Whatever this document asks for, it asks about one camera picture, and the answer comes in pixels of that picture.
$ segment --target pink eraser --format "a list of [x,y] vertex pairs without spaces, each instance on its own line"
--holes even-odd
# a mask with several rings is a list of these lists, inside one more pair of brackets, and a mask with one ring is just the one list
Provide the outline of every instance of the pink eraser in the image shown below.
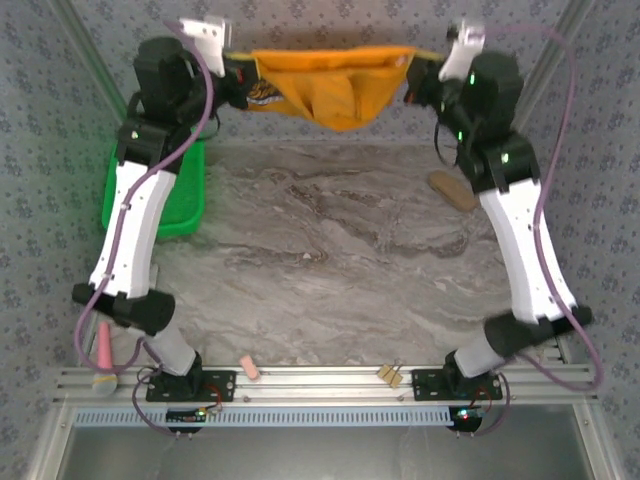
[[240,366],[244,369],[244,373],[247,374],[249,380],[256,381],[260,379],[258,367],[253,363],[253,359],[249,355],[245,355],[240,359]]
[[113,368],[111,358],[111,333],[109,322],[101,321],[98,324],[98,366],[100,368]]

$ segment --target patterned wallpaper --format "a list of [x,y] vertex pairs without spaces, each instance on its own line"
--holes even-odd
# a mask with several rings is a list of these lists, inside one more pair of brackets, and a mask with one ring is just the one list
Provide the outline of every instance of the patterned wallpaper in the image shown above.
[[[483,18],[487,24],[518,21],[553,24],[566,0],[73,0],[93,39],[128,98],[136,88],[130,67],[140,41],[165,35],[162,20],[213,14],[234,22],[233,48],[350,48],[409,44],[447,52],[444,34],[451,19]],[[509,36],[493,45],[517,52],[528,71],[544,43],[537,36]],[[433,136],[432,115],[405,108],[399,92],[392,108],[368,128],[345,134],[278,115],[243,114],[225,107],[219,140],[406,141]]]
[[70,285],[99,251],[115,125],[43,2],[0,2],[0,478],[22,478],[48,367],[73,361]]
[[[574,293],[606,367],[603,405],[623,462],[640,478],[640,5],[597,2],[575,41],[579,83],[571,131],[547,207]],[[530,119],[548,159],[566,93],[561,65]],[[584,348],[576,346],[584,358]]]

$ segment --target yellow towel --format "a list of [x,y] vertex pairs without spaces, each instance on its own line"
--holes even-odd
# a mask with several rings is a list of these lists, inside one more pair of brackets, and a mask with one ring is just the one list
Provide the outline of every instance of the yellow towel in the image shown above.
[[345,131],[360,128],[391,103],[416,48],[256,50],[260,80],[247,96],[249,110],[279,112]]

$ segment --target printed logo on cloth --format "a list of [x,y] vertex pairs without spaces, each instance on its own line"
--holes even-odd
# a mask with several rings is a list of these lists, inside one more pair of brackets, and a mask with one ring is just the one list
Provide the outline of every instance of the printed logo on cloth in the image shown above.
[[247,95],[247,102],[254,105],[268,105],[282,100],[284,97],[280,90],[262,78],[256,82]]

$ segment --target marble floor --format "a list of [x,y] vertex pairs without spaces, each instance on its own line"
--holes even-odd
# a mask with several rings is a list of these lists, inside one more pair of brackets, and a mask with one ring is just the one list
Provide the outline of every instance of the marble floor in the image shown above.
[[[160,242],[158,288],[207,364],[441,364],[509,306],[481,209],[427,185],[426,146],[209,151],[200,230]],[[114,356],[133,342],[114,332]]]

